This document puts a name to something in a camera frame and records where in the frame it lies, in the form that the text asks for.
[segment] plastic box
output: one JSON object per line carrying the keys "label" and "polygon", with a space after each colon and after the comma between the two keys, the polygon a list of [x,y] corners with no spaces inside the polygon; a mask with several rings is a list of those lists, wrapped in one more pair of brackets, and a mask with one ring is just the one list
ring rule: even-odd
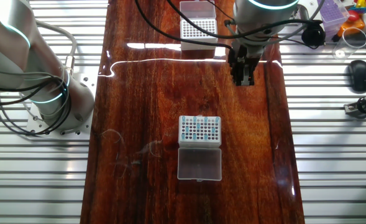
{"label": "plastic box", "polygon": [[[207,1],[182,1],[180,2],[180,11],[200,28],[217,34],[216,10],[211,3]],[[180,37],[182,39],[217,43],[216,37],[209,36],[191,26],[183,18],[180,19]],[[214,50],[215,48],[216,46],[181,43],[182,50]]]}
{"label": "plastic box", "polygon": [[325,0],[321,8],[321,16],[326,33],[326,40],[331,40],[337,34],[341,25],[349,18],[350,14],[340,0]]}
{"label": "plastic box", "polygon": [[221,150],[179,148],[177,179],[220,181]]}
{"label": "plastic box", "polygon": [[178,118],[180,147],[214,149],[221,145],[221,118],[217,116],[180,116]]}

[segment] white box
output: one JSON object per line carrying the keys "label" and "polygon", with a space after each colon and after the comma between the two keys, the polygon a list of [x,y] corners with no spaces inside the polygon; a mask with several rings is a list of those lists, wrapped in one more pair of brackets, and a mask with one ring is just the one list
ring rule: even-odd
{"label": "white box", "polygon": [[218,148],[221,145],[221,118],[180,116],[178,143],[180,147]]}

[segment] glossy table surface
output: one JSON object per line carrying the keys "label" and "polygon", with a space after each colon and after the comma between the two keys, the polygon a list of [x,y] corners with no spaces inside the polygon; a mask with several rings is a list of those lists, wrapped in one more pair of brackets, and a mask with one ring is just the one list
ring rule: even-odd
{"label": "glossy table surface", "polygon": [[[140,3],[179,36],[166,1]],[[304,223],[279,46],[255,86],[233,84],[226,54],[181,52],[134,1],[109,2],[81,223]],[[220,182],[177,179],[178,117],[199,114],[222,118]]]}

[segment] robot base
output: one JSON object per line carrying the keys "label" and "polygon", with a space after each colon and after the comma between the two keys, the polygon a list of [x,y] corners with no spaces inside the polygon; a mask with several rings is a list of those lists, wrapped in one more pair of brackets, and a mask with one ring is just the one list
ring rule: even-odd
{"label": "robot base", "polygon": [[[93,96],[96,96],[97,76],[95,74],[87,75],[87,74],[76,73],[73,76],[75,80],[79,80],[81,83],[87,85]],[[32,104],[30,111],[32,114],[40,118],[39,110],[34,104]],[[47,141],[47,139],[57,139],[61,141],[79,141],[79,140],[89,141],[92,118],[93,118],[93,112],[91,113],[91,115],[89,116],[89,118],[86,120],[85,123],[83,123],[80,127],[77,127],[75,129],[71,130],[58,129],[52,131],[48,135],[43,135],[40,138],[32,136],[27,136],[27,138],[33,141]],[[27,130],[33,130],[35,132],[39,132],[47,127],[48,125],[45,122],[39,121],[38,119],[34,119],[31,115],[29,115]]]}

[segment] clear plastic lid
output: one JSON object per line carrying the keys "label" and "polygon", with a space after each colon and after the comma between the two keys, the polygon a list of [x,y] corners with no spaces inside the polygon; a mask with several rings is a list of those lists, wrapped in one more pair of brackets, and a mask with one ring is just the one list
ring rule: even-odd
{"label": "clear plastic lid", "polygon": [[207,1],[182,1],[180,11],[189,19],[215,19],[216,10]]}
{"label": "clear plastic lid", "polygon": [[221,150],[179,148],[177,178],[179,180],[221,180]]}

